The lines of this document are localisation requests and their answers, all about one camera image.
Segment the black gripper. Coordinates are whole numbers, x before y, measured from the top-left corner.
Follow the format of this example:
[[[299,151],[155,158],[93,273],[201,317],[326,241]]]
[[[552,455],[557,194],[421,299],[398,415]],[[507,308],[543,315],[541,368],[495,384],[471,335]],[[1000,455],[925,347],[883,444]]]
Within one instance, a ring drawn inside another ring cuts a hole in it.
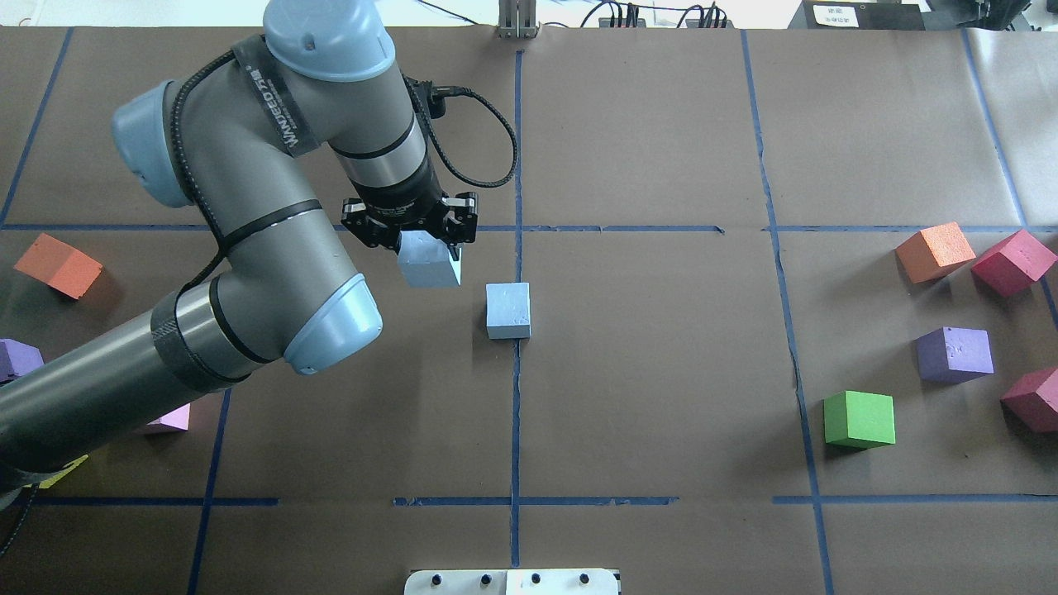
[[[341,208],[341,224],[368,248],[399,251],[402,233],[423,231],[446,246],[450,260],[459,264],[462,245],[476,241],[479,195],[474,192],[437,198],[427,196],[407,208],[371,208],[348,198]]]

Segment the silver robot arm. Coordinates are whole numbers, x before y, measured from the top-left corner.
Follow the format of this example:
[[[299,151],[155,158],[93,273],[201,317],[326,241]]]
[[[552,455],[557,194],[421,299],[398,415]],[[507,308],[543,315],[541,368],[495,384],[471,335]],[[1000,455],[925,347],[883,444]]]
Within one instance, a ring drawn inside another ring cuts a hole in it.
[[[354,197],[341,226],[402,253],[474,239],[475,197],[431,162],[428,111],[371,1],[269,1],[262,31],[117,110],[156,200],[193,208],[209,262],[142,315],[2,387],[2,504],[106,443],[281,362],[313,375],[383,323],[300,161],[329,150]]]

